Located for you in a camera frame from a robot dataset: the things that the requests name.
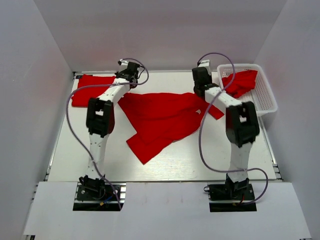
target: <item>gray wall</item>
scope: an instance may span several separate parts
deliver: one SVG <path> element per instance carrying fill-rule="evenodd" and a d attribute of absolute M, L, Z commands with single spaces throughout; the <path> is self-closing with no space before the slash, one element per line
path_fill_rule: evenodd
<path fill-rule="evenodd" d="M 189 70 L 211 51 L 252 63 L 285 2 L 35 0 L 73 71 L 115 70 L 124 57 L 150 70 Z"/>
<path fill-rule="evenodd" d="M 20 239 L 72 72 L 32 0 L 0 4 L 0 239 Z"/>
<path fill-rule="evenodd" d="M 293 183 L 313 239 L 320 239 L 320 1 L 288 0 L 256 63 L 279 109 L 265 118 L 280 172 Z"/>

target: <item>white panel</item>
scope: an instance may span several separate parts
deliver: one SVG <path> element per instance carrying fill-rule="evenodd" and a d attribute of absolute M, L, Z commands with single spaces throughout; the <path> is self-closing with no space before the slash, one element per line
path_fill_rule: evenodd
<path fill-rule="evenodd" d="M 41 182 L 24 234 L 40 240 L 299 240 L 310 233 L 291 183 L 271 183 L 256 212 L 209 211 L 205 182 L 128 183 L 121 212 L 72 211 L 76 182 Z M 264 183 L 254 183 L 259 194 Z"/>
<path fill-rule="evenodd" d="M 214 81 L 218 83 L 217 73 L 213 72 Z M 194 87 L 191 72 L 152 72 L 150 80 L 137 88 L 133 93 L 187 93 Z M 71 124 L 80 139 L 89 146 L 89 133 L 86 127 L 86 108 L 69 108 Z M 202 163 L 199 156 L 198 134 L 176 141 L 165 147 L 161 153 L 143 165 L 128 147 L 126 140 L 136 134 L 122 109 L 116 105 L 114 109 L 115 127 L 110 135 L 105 154 L 104 169 L 106 177 L 114 182 L 135 181 L 224 181 L 225 173 L 212 172 Z M 231 144 L 226 136 L 226 119 L 215 120 L 210 115 L 205 119 L 202 134 L 203 154 L 207 163 L 217 169 L 229 169 Z M 84 176 L 88 167 L 88 153 L 71 134 L 67 121 L 62 125 L 57 148 L 53 159 L 49 181 L 75 182 Z M 253 144 L 249 168 L 264 169 L 269 178 L 275 179 L 272 157 L 264 139 L 260 134 Z M 265 179 L 260 171 L 250 171 L 252 180 Z"/>
<path fill-rule="evenodd" d="M 186 70 L 210 51 L 252 63 L 286 0 L 35 0 L 74 71 Z M 228 63 L 216 57 L 212 66 Z"/>
<path fill-rule="evenodd" d="M 0 238 L 20 239 L 72 79 L 32 0 L 0 7 Z"/>
<path fill-rule="evenodd" d="M 319 13 L 318 0 L 289 0 L 255 61 L 279 106 L 265 118 L 274 154 L 314 239 L 320 239 Z"/>

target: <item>white basket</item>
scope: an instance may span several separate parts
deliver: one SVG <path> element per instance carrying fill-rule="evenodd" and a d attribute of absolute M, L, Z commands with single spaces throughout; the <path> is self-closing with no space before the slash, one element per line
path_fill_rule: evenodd
<path fill-rule="evenodd" d="M 247 70 L 258 71 L 255 79 L 255 88 L 238 99 L 241 102 L 253 102 L 258 117 L 267 113 L 276 112 L 278 110 L 278 105 L 262 68 L 257 64 L 234 64 L 234 67 L 236 73 Z M 223 88 L 222 78 L 228 77 L 233 73 L 232 66 L 231 64 L 219 65 L 217 67 L 217 72 L 220 87 Z"/>

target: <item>red fabric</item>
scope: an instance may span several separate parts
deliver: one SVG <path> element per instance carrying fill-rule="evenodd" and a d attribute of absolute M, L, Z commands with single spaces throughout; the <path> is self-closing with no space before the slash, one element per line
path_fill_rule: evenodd
<path fill-rule="evenodd" d="M 257 74 L 258 71 L 255 70 L 237 72 L 232 84 L 225 91 L 236 99 L 241 97 L 243 94 L 255 88 Z M 232 76 L 233 74 L 222 78 L 223 86 L 230 83 Z"/>
<path fill-rule="evenodd" d="M 126 142 L 142 164 L 194 133 L 208 107 L 193 93 L 127 93 L 118 104 L 137 132 Z M 216 119 L 224 115 L 214 106 L 209 113 Z"/>
<path fill-rule="evenodd" d="M 83 75 L 79 79 L 78 88 L 88 85 L 101 85 L 101 84 L 112 84 L 115 80 L 115 76 L 90 76 Z M 91 87 L 76 92 L 72 97 L 71 105 L 73 107 L 88 107 L 90 98 L 96 98 L 103 94 L 108 87 Z"/>

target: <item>crumpled red cloth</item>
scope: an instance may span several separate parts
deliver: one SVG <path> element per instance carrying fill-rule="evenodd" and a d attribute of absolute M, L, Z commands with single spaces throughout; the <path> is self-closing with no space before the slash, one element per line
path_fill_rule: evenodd
<path fill-rule="evenodd" d="M 111 84 L 115 77 L 83 75 L 78 88 Z M 87 107 L 90 98 L 101 95 L 108 87 L 83 89 L 72 97 L 73 107 Z M 146 164 L 174 141 L 194 133 L 200 126 L 208 103 L 194 93 L 126 93 L 118 102 L 136 134 L 126 142 L 133 153 Z M 209 113 L 220 119 L 224 114 L 214 106 Z"/>
<path fill-rule="evenodd" d="M 236 99 L 241 97 L 243 94 L 255 88 L 257 74 L 258 71 L 256 70 L 237 72 L 232 84 L 225 90 L 226 93 Z M 222 78 L 223 86 L 230 83 L 232 76 L 233 74 L 230 74 L 228 77 Z"/>
<path fill-rule="evenodd" d="M 115 80 L 115 76 L 91 76 L 84 74 L 82 78 L 79 79 L 78 88 L 88 86 L 88 85 L 101 85 L 101 84 L 112 84 Z M 109 87 L 90 87 L 82 89 L 76 92 L 72 96 L 72 107 L 88 107 L 88 102 L 90 98 L 96 98 L 103 94 Z"/>

